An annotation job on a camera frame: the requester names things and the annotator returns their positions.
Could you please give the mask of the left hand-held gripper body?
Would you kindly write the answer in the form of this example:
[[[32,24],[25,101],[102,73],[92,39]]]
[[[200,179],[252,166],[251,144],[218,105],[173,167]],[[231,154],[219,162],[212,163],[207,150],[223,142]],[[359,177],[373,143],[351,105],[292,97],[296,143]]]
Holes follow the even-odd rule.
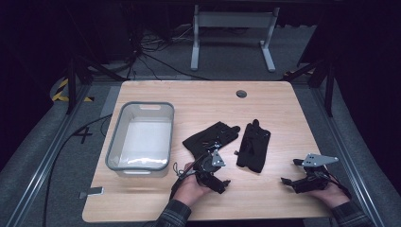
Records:
[[[215,176],[215,173],[225,166],[218,150],[212,150],[210,147],[210,153],[208,153],[201,148],[196,149],[192,154],[195,158],[193,169],[196,171],[197,180],[211,190],[222,194],[231,181],[222,181]]]

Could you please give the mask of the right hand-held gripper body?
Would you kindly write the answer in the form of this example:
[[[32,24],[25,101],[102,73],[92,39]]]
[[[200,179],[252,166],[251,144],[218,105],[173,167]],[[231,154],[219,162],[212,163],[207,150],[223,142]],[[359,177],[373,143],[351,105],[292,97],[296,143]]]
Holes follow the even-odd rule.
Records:
[[[308,153],[304,158],[301,166],[306,174],[306,177],[294,182],[296,185],[296,193],[304,193],[317,189],[325,189],[330,182],[329,172],[326,165],[334,164],[339,159],[321,154]]]

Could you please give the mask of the black glove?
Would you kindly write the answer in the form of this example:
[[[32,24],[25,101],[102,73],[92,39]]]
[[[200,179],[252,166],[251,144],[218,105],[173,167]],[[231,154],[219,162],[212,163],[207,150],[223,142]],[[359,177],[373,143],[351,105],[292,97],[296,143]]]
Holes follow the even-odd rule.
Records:
[[[203,148],[205,144],[209,144],[211,147],[218,141],[221,143],[221,147],[228,145],[229,143],[236,140],[240,132],[239,126],[230,127],[222,122],[210,126],[209,128],[200,131],[183,141],[183,145],[192,153],[196,149]]]
[[[255,173],[261,173],[266,162],[269,141],[270,132],[262,129],[257,119],[249,123],[236,153],[236,164],[247,167]]]

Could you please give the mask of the grey rimmed white plastic basin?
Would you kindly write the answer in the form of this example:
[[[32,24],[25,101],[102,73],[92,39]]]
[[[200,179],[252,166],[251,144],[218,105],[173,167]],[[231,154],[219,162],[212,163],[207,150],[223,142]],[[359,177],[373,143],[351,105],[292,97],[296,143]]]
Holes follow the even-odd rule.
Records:
[[[121,177],[163,178],[168,172],[174,107],[168,102],[128,102],[120,110],[105,158]]]

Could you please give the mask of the person's right hand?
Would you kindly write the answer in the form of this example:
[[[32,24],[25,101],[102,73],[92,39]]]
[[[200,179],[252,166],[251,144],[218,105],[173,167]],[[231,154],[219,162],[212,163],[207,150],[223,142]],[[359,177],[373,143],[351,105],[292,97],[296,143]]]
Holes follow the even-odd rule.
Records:
[[[322,201],[330,209],[350,201],[344,192],[333,183],[329,183],[324,190],[309,191],[307,195]]]

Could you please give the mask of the person's left hand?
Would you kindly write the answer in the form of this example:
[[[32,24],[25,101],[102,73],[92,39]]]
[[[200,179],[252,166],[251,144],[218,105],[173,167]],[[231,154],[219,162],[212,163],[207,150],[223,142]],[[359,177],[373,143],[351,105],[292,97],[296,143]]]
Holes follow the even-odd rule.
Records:
[[[173,200],[180,201],[188,207],[193,206],[203,196],[212,190],[206,186],[199,185],[194,175],[186,177],[173,196]]]

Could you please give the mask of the black metal stand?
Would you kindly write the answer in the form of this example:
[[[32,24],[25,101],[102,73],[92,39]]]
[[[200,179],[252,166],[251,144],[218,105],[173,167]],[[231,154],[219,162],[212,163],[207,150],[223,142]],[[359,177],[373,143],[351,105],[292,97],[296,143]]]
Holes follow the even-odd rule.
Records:
[[[90,85],[94,80],[93,74],[90,72],[89,68],[95,68],[102,75],[105,75],[116,81],[126,81],[126,79],[118,76],[116,73],[102,66],[100,63],[91,61],[85,57],[76,55],[74,56],[68,66],[67,78],[68,78],[68,109],[67,114],[70,114],[75,109],[78,104],[77,95],[77,79],[83,85]]]
[[[328,116],[332,117],[332,98],[334,93],[335,77],[331,62],[325,60],[314,61],[294,72],[286,72],[281,78],[281,81],[293,81],[294,79],[305,75],[309,71],[311,71],[310,79],[307,82],[309,87],[319,88],[322,83],[325,82],[323,106]]]

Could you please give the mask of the small grey metal clip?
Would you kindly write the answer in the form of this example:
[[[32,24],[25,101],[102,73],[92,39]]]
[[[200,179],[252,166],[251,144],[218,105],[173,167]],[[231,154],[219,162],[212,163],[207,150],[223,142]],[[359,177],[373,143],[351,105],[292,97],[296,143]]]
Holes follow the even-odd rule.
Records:
[[[86,191],[81,191],[78,193],[78,198],[80,200],[83,200],[89,196],[95,196],[95,195],[102,195],[104,192],[104,188],[102,186],[99,187],[91,187]]]

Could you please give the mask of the yellow black hazard tape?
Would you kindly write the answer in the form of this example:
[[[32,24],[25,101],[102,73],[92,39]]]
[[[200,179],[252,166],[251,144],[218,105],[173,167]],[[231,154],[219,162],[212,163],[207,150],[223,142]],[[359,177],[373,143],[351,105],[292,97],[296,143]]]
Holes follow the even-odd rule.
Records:
[[[53,101],[68,101],[69,100],[68,96],[64,96],[62,94],[63,90],[66,88],[67,85],[68,85],[68,79],[63,79],[61,81],[56,93],[52,96]]]

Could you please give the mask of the white metal desk frame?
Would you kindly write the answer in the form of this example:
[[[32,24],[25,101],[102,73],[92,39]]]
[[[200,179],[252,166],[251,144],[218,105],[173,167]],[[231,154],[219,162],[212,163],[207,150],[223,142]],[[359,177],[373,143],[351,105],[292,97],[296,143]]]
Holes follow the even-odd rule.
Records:
[[[219,12],[200,11],[200,7],[194,7],[193,16],[193,46],[190,69],[197,71],[200,58],[200,28],[201,27],[239,27],[239,28],[265,28],[266,39],[259,42],[265,63],[269,72],[276,70],[270,53],[270,41],[279,15],[279,8],[269,12]]]

